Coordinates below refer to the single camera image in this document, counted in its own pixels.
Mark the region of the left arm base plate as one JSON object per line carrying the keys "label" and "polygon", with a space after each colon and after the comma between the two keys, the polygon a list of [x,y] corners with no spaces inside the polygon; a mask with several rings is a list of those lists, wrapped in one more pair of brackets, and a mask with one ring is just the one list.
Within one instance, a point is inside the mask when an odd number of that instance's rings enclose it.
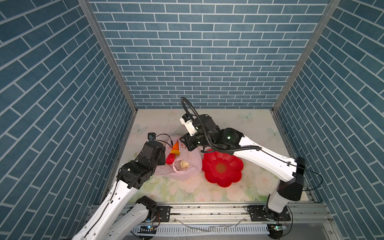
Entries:
{"label": "left arm base plate", "polygon": [[151,213],[152,223],[168,223],[170,221],[171,207],[157,206]]}

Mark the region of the pink plastic bag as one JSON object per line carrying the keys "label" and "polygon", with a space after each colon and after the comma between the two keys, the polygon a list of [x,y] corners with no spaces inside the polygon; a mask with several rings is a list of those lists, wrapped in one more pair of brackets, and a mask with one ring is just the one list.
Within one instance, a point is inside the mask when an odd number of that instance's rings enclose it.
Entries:
{"label": "pink plastic bag", "polygon": [[202,157],[198,149],[189,151],[180,136],[171,136],[166,145],[166,164],[158,166],[155,175],[177,181],[187,181],[202,171]]}

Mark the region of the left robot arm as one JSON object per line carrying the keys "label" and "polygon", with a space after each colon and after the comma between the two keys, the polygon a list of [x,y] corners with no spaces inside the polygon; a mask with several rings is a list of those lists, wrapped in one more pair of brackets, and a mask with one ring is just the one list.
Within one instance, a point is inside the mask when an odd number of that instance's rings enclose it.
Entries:
{"label": "left robot arm", "polygon": [[153,222],[157,202],[147,196],[136,201],[119,221],[119,214],[141,186],[166,163],[166,147],[158,141],[147,141],[136,159],[124,164],[117,180],[96,212],[85,226],[73,236],[74,240],[122,240],[142,222]]}

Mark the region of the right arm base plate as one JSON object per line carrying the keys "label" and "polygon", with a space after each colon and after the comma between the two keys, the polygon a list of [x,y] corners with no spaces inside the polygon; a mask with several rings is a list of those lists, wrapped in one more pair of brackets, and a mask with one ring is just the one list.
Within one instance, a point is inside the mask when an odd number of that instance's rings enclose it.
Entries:
{"label": "right arm base plate", "polygon": [[270,210],[266,205],[249,205],[246,210],[250,214],[252,222],[288,222],[292,220],[288,207],[284,207],[281,213]]}

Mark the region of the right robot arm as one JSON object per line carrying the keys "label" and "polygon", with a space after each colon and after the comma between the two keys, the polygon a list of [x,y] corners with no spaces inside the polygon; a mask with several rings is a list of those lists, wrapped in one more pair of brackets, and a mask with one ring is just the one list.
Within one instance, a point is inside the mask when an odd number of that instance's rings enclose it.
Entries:
{"label": "right robot arm", "polygon": [[269,195],[264,207],[266,214],[280,214],[289,202],[301,199],[305,159],[279,155],[233,128],[220,129],[208,115],[193,117],[191,114],[184,114],[180,122],[188,131],[181,137],[181,141],[189,151],[197,147],[211,148],[215,152],[247,160],[279,178],[275,191]]}

